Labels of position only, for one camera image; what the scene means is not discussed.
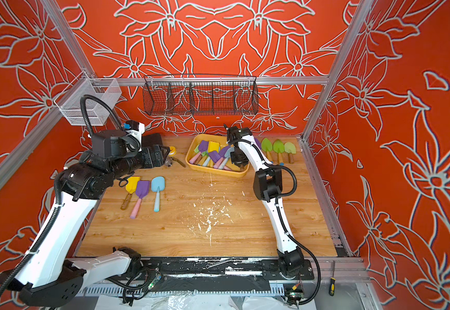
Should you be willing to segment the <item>light blue shovel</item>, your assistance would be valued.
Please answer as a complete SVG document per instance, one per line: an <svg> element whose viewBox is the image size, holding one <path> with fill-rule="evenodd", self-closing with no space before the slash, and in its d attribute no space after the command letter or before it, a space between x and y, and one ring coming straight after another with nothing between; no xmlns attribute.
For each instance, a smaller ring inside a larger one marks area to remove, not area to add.
<svg viewBox="0 0 450 310"><path fill-rule="evenodd" d="M166 180L163 176L157 176L151 181L151 191L156 194L153 210L155 213L160 211L160 193L166 187Z"/></svg>

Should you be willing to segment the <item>green shovel yellow handle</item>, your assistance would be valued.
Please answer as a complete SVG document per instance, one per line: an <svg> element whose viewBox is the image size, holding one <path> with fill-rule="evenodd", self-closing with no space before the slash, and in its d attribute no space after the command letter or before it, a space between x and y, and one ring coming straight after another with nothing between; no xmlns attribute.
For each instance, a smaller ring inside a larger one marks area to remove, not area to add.
<svg viewBox="0 0 450 310"><path fill-rule="evenodd" d="M277 161L279 165L284 165L283 153L284 153L284 143L280 139L276 139L273 143L273 150L277 154Z"/></svg>
<svg viewBox="0 0 450 310"><path fill-rule="evenodd" d="M265 153L268 161L274 162L272 157L272 151L273 151L273 144L268 138L263 138L261 141L261 148L262 151Z"/></svg>

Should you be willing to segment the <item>purple scoop shovel pink handle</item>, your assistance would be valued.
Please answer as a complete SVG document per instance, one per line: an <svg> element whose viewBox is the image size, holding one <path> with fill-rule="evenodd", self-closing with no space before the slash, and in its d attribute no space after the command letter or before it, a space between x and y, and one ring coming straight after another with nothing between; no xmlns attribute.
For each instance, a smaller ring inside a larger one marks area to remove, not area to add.
<svg viewBox="0 0 450 310"><path fill-rule="evenodd" d="M138 200L136 201L136 204L134 205L134 208L129 216L130 219L135 219L137 217L142 199L148 195L150 186L151 182L147 180L141 180L137 183L135 194L137 195Z"/></svg>

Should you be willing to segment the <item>yellow shovel purple handle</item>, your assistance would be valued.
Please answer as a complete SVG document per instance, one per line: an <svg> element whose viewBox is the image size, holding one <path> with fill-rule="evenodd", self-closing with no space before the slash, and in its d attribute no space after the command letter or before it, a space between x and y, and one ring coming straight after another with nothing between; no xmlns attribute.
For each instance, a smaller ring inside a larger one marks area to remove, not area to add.
<svg viewBox="0 0 450 310"><path fill-rule="evenodd" d="M133 193L135 193L136 189L137 189L137 184L138 182L141 180L141 177L139 176L132 176L130 178L128 178L127 180L127 184L125 186L125 190L127 191L127 195L124 198L124 201L121 205L121 210L126 210L128 208L128 205L131 201L131 198L133 196Z"/></svg>

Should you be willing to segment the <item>pale green shovel wooden handle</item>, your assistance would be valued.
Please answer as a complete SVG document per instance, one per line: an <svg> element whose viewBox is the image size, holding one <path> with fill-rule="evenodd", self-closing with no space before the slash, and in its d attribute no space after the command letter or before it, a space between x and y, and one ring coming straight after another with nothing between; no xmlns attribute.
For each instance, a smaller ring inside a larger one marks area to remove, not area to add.
<svg viewBox="0 0 450 310"><path fill-rule="evenodd" d="M292 142L284 143L284 151L288 155L288 161L290 164L295 163L295 154L297 153L296 146Z"/></svg>

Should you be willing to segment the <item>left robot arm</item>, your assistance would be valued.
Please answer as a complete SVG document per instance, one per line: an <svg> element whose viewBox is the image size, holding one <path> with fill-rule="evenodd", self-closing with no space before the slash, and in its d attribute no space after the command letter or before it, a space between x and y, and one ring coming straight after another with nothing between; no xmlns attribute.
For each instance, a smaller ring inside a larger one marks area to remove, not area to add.
<svg viewBox="0 0 450 310"><path fill-rule="evenodd" d="M125 185L139 169L163 166L170 152L161 144L142 147L144 129L135 121L95 132L87 112L90 100L99 105L102 100L90 94L80 98L91 148L55 177L54 205L22 260L0 275L0 299L5 291L15 291L27 306L58 308L91 284L103 280L118 284L120 277L133 281L145 270L140 254L128 247L87 260L67 258L85 218L106 189L115 183Z"/></svg>

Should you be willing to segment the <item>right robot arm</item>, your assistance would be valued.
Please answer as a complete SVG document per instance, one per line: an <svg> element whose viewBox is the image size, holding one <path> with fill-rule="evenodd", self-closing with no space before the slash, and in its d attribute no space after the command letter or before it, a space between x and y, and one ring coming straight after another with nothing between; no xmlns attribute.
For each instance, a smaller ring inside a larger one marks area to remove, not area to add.
<svg viewBox="0 0 450 310"><path fill-rule="evenodd" d="M321 287L320 264L314 253L293 236L283 206L283 198L293 195L297 190L296 175L288 167L269 160L250 129L236 126L225 126L225 129L227 144L234 148L231 153L232 163L238 167L250 164L254 170L253 192L264 205L274 229L280 273L288 278L301 278L301 271L305 267L303 253L313 259L316 267L313 292L308 297L300 298L294 296L295 289L292 288L283 298L284 303L290 306L309 304L314 301Z"/></svg>

